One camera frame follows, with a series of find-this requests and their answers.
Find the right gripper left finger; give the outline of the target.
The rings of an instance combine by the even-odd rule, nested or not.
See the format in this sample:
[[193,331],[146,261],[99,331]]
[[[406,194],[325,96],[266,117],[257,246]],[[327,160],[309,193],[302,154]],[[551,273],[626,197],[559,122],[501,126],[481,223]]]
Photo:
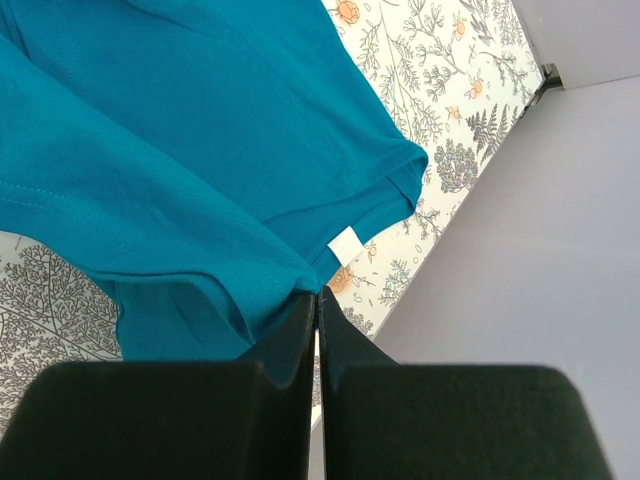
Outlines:
[[227,362],[45,369],[1,441],[5,479],[303,479],[315,299]]

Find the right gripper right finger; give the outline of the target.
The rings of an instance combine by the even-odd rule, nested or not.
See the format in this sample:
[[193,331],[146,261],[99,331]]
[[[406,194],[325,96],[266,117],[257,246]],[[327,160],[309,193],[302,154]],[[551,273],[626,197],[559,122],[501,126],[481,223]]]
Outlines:
[[330,479],[609,479],[582,398],[543,365],[401,364],[318,299]]

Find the blue t shirt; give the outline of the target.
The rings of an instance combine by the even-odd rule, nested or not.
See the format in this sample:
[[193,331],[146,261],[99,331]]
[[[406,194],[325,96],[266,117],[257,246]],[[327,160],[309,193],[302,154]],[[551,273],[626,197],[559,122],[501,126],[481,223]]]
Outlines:
[[1,227],[117,303],[127,360],[241,356],[427,164],[319,1],[1,5]]

